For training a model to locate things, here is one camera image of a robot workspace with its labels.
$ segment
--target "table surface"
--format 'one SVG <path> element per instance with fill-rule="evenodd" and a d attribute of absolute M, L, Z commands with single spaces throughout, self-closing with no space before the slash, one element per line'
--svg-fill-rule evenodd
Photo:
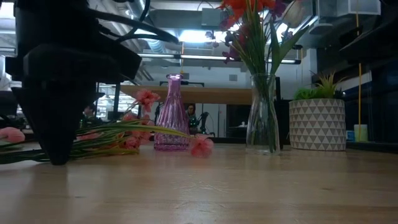
<path fill-rule="evenodd" d="M 398 223 L 398 155 L 217 144 L 186 152 L 0 166 L 1 224 Z"/>

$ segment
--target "white planter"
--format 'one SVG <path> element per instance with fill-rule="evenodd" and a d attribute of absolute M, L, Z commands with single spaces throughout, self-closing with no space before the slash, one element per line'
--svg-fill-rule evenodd
<path fill-rule="evenodd" d="M 292 148 L 323 151 L 344 151 L 346 149 L 346 120 L 343 100 L 291 101 L 289 117 Z"/>

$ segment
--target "flower bouquet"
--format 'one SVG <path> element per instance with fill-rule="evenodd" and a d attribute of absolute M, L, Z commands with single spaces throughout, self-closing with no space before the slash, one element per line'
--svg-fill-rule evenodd
<path fill-rule="evenodd" d="M 160 97 L 149 90 L 140 90 L 135 102 L 125 112 L 120 122 L 113 122 L 90 128 L 80 128 L 76 132 L 76 141 L 70 153 L 70 159 L 83 159 L 103 156 L 139 154 L 139 147 L 147 144 L 152 136 L 150 132 L 173 134 L 190 139 L 191 150 L 195 157 L 208 157 L 211 154 L 213 142 L 204 136 L 191 137 L 179 131 L 157 127 L 145 115 L 138 119 L 131 112 L 136 105 L 142 105 L 144 111 L 150 111 L 154 101 Z M 15 128 L 0 129 L 0 139 L 7 143 L 0 144 L 0 164 L 10 164 L 20 161 L 50 162 L 44 150 L 33 149 L 17 151 L 16 146 L 27 143 L 25 136 Z"/>
<path fill-rule="evenodd" d="M 231 58 L 242 60 L 252 75 L 253 102 L 246 151 L 277 154 L 280 147 L 274 107 L 275 74 L 282 59 L 307 31 L 304 28 L 295 34 L 288 33 L 289 28 L 300 24 L 297 23 L 299 18 L 292 15 L 302 18 L 300 1 L 293 1 L 286 7 L 280 0 L 224 0 L 220 8 L 229 13 L 221 28 L 228 30 L 231 26 L 239 27 L 236 31 L 228 31 L 225 44 L 229 47 L 229 52 L 224 52 L 223 55 L 227 61 Z M 287 30 L 279 42 L 275 27 L 282 21 L 287 22 Z"/>

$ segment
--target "ceiling light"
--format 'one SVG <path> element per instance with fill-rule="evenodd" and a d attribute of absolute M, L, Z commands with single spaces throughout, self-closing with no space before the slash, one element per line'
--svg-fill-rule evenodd
<path fill-rule="evenodd" d="M 0 30 L 0 34 L 15 34 L 14 30 Z"/>
<path fill-rule="evenodd" d="M 100 88 L 115 88 L 115 85 L 100 85 Z"/>
<path fill-rule="evenodd" d="M 4 2 L 1 4 L 0 18 L 1 19 L 15 19 L 14 3 L 13 2 Z"/>
<path fill-rule="evenodd" d="M 138 53 L 140 57 L 144 58 L 174 58 L 172 54 L 146 54 L 146 53 Z"/>
<path fill-rule="evenodd" d="M 206 37 L 205 30 L 184 30 L 178 39 L 181 42 L 188 43 L 205 43 L 212 41 L 209 37 Z"/>

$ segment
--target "clear glass vase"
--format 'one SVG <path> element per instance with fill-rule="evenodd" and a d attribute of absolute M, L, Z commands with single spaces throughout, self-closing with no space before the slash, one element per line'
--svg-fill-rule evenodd
<path fill-rule="evenodd" d="M 246 152 L 278 155 L 280 146 L 274 106 L 275 75 L 255 74 L 251 79 L 252 105 L 246 134 Z"/>
<path fill-rule="evenodd" d="M 158 126 L 189 134 L 188 116 L 185 113 L 180 92 L 182 75 L 169 74 L 169 92 L 159 115 Z M 155 133 L 155 150 L 187 151 L 189 139 L 171 134 Z"/>

